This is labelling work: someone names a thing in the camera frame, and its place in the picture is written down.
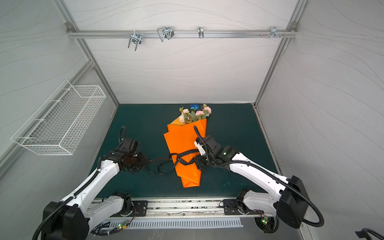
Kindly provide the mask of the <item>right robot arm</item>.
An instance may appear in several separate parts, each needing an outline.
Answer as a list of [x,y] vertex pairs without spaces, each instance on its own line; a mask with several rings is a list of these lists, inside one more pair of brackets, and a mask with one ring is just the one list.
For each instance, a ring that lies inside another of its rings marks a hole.
[[298,177],[288,178],[269,171],[236,149],[223,148],[210,136],[197,137],[194,144],[200,152],[198,159],[204,164],[241,175],[268,193],[267,197],[260,197],[251,190],[243,191],[238,197],[243,213],[265,211],[295,229],[302,223],[317,228],[324,225],[322,213],[310,200],[303,181]]

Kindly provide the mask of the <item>peach fake flower stem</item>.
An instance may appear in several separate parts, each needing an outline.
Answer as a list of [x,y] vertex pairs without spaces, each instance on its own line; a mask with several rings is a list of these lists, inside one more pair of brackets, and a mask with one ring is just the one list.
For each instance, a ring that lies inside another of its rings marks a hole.
[[187,124],[190,121],[190,111],[189,109],[184,109],[183,107],[179,108],[180,116],[179,116],[179,122],[181,124]]

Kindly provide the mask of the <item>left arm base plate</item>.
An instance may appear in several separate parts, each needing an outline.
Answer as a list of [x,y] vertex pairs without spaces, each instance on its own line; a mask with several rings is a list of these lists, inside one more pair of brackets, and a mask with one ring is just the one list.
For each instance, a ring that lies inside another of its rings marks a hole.
[[148,201],[130,201],[117,213],[119,217],[145,217],[147,214]]

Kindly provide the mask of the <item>orange wrapping paper sheet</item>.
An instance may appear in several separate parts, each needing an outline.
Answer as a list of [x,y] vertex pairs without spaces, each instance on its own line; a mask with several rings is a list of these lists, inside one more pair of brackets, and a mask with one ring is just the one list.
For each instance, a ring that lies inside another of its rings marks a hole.
[[[168,132],[164,134],[170,153],[181,154],[189,150],[197,150],[194,142],[197,135],[194,130],[196,126],[200,135],[204,138],[207,131],[207,120],[198,120],[194,123],[182,124],[179,119],[175,119],[168,125]],[[184,188],[198,187],[201,182],[202,172],[197,168],[196,164],[183,165],[177,164],[176,173],[181,178]]]

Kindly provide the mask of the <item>pink fake flower stem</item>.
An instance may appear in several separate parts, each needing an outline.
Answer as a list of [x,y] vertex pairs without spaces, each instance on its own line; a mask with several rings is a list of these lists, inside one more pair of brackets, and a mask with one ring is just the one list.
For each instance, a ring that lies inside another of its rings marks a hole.
[[196,111],[196,116],[199,120],[206,119],[211,114],[212,109],[207,104],[203,104],[202,107]]

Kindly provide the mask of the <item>blue fake flower stem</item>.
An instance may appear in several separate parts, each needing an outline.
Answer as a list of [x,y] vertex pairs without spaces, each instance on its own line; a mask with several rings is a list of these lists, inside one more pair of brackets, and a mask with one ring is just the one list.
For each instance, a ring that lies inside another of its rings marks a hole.
[[191,110],[198,111],[200,109],[200,106],[198,104],[191,104],[190,108],[191,108]]

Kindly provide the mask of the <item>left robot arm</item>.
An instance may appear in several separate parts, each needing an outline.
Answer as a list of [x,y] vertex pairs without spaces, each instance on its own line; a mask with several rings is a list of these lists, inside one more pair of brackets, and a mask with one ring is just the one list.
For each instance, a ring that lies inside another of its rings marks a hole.
[[116,192],[94,207],[91,203],[120,171],[128,170],[134,174],[145,167],[148,161],[137,152],[137,147],[136,140],[123,138],[115,150],[100,157],[96,169],[75,190],[44,208],[43,220],[32,238],[85,240],[90,232],[96,234],[111,216],[135,216],[138,208],[129,193]]

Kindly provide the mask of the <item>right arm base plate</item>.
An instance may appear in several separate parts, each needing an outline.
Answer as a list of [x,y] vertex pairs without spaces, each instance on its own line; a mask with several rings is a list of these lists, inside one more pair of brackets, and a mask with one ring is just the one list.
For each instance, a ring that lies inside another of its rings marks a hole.
[[245,207],[240,208],[235,199],[224,199],[220,201],[219,207],[224,209],[224,214],[227,216],[231,215],[258,215],[263,216],[264,211],[261,210],[249,210]]

